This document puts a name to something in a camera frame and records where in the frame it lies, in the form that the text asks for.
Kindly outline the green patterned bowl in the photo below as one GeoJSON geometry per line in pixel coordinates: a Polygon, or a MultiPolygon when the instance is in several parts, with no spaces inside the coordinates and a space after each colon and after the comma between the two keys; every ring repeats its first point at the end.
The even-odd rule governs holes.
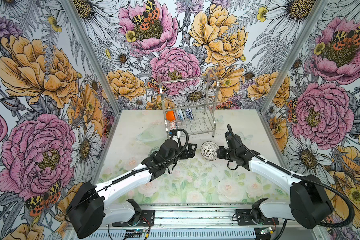
{"type": "Polygon", "coordinates": [[[152,149],[150,150],[150,152],[149,152],[149,156],[150,156],[152,153],[154,153],[154,152],[156,152],[156,151],[159,151],[159,150],[160,150],[160,146],[156,146],[156,147],[152,148],[152,149]]]}

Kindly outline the white brown lattice bowl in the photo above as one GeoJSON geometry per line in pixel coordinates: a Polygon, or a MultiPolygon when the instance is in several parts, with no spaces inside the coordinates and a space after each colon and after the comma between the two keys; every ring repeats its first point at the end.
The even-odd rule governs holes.
{"type": "Polygon", "coordinates": [[[219,146],[211,141],[204,142],[201,146],[201,154],[207,161],[215,161],[218,158],[219,146]]]}

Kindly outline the dark blue dotted bowl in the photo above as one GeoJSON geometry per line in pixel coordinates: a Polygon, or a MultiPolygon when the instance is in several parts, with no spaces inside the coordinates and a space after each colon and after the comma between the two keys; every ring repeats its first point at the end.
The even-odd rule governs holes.
{"type": "Polygon", "coordinates": [[[185,113],[186,113],[186,117],[187,117],[189,120],[193,120],[193,119],[194,119],[194,115],[193,115],[192,109],[190,109],[190,108],[185,109],[185,113]]]}

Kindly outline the blue floral bowl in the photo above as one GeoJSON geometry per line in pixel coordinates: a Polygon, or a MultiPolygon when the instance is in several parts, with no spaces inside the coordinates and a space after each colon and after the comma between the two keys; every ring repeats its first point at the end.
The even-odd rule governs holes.
{"type": "Polygon", "coordinates": [[[182,110],[176,110],[177,118],[180,122],[185,121],[185,117],[182,110]]]}

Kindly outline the plain orange bowl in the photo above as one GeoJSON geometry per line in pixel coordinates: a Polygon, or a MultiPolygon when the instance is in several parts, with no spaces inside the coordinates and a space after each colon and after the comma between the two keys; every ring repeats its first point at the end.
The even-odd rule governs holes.
{"type": "Polygon", "coordinates": [[[166,112],[166,119],[167,119],[169,122],[175,121],[175,120],[176,120],[176,115],[175,115],[174,111],[168,111],[168,112],[166,112]]]}

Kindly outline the steel two-tier dish rack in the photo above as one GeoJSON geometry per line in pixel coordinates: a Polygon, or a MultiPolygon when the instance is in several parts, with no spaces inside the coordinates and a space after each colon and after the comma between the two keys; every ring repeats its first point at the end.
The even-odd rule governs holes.
{"type": "Polygon", "coordinates": [[[170,122],[166,112],[174,111],[178,129],[185,129],[190,136],[209,134],[216,135],[217,120],[215,110],[219,95],[219,78],[215,71],[208,70],[205,75],[162,81],[157,79],[162,101],[165,130],[170,136],[170,122]],[[192,109],[194,119],[186,117],[185,109],[192,109]],[[176,110],[182,110],[185,121],[180,122],[176,110]]]}

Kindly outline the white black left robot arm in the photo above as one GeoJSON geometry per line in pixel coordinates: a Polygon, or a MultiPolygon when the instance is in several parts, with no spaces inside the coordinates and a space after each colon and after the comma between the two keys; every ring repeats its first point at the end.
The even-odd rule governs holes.
{"type": "Polygon", "coordinates": [[[101,184],[82,184],[67,207],[65,215],[77,237],[84,239],[103,224],[119,222],[135,225],[142,215],[139,204],[132,199],[117,205],[114,202],[135,188],[152,182],[165,172],[171,172],[178,160],[193,158],[196,150],[197,144],[181,145],[175,140],[167,139],[158,151],[151,153],[129,172],[101,184]]]}

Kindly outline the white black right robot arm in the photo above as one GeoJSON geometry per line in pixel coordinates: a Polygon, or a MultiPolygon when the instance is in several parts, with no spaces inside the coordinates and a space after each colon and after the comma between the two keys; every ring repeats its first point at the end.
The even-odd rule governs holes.
{"type": "Polygon", "coordinates": [[[218,148],[219,159],[234,162],[238,167],[266,178],[289,195],[286,201],[262,198],[252,204],[251,219],[254,223],[281,218],[313,229],[333,212],[333,205],[316,176],[304,177],[264,159],[258,152],[249,150],[236,134],[226,132],[225,140],[228,146],[218,148]]]}

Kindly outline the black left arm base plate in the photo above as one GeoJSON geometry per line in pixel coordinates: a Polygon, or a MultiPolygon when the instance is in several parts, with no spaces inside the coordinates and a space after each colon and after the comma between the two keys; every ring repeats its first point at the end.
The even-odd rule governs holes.
{"type": "Polygon", "coordinates": [[[142,210],[140,215],[133,216],[128,222],[115,222],[112,227],[153,227],[155,210],[142,210]]]}

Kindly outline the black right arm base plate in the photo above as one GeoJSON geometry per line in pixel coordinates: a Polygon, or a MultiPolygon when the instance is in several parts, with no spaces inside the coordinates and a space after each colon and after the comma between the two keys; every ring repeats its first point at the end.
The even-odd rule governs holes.
{"type": "Polygon", "coordinates": [[[251,211],[250,209],[236,209],[232,220],[237,222],[239,226],[277,226],[280,224],[277,218],[265,218],[255,221],[251,211]]]}

